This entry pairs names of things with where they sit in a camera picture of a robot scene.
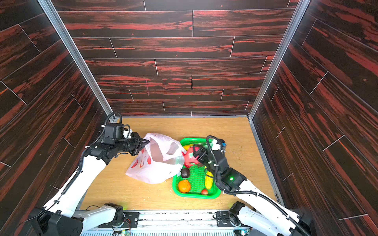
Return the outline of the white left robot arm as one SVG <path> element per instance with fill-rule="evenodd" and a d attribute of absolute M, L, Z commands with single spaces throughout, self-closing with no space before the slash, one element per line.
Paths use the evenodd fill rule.
<path fill-rule="evenodd" d="M 125 215 L 120 205 L 107 203 L 102 207 L 77 213 L 76 207 L 92 182 L 110 161 L 122 153 L 137 155 L 149 143 L 136 132 L 119 139 L 102 136 L 87 147 L 76 172 L 43 208 L 35 208 L 30 220 L 38 236 L 79 236 L 102 224 L 111 227 L 125 225 Z"/>

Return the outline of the dark purple fruit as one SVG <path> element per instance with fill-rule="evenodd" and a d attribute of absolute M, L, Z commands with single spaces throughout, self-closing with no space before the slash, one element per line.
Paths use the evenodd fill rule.
<path fill-rule="evenodd" d="M 184 169 L 182 169 L 181 170 L 181 178 L 183 178 L 183 179 L 187 179 L 187 178 L 189 178 L 190 177 L 190 169 L 188 169 L 188 168 L 184 168 Z"/>

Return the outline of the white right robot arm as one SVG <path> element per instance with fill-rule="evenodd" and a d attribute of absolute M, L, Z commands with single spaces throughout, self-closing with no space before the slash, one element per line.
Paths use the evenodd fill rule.
<path fill-rule="evenodd" d="M 194 145 L 194 151 L 197 161 L 212 173 L 216 187 L 224 194 L 239 198 L 228 211 L 234 226 L 249 226 L 267 236 L 315 235 L 299 214 L 275 202 L 244 175 L 229 167 L 224 146 L 213 150 L 210 145 Z"/>

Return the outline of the pink dragon fruit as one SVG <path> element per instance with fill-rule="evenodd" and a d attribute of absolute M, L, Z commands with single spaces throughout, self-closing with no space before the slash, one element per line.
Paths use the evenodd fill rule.
<path fill-rule="evenodd" d="M 196 151 L 199 151 L 199 150 L 200 150 L 199 147 L 191 146 L 191 147 L 189 147 L 189 148 L 187 149 L 187 152 L 186 152 L 185 154 L 183 154 L 183 156 L 184 156 L 184 160 L 185 160 L 185 162 L 184 162 L 184 166 L 185 166 L 186 168 L 190 168 L 190 167 L 192 167 L 192 166 L 194 166 L 194 165 L 199 166 L 199 167 L 202 167 L 202 166 L 203 166 L 203 164 L 201 164 L 201 163 L 198 161 L 198 159 L 197 159 L 197 158 L 198 158 L 198 155 L 195 156 Z"/>

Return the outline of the pink printed plastic bag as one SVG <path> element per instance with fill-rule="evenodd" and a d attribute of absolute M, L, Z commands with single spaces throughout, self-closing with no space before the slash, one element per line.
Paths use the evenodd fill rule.
<path fill-rule="evenodd" d="M 179 141 L 166 135 L 148 133 L 150 141 L 126 171 L 126 175 L 148 184 L 160 184 L 176 176 L 184 166 L 186 153 Z"/>

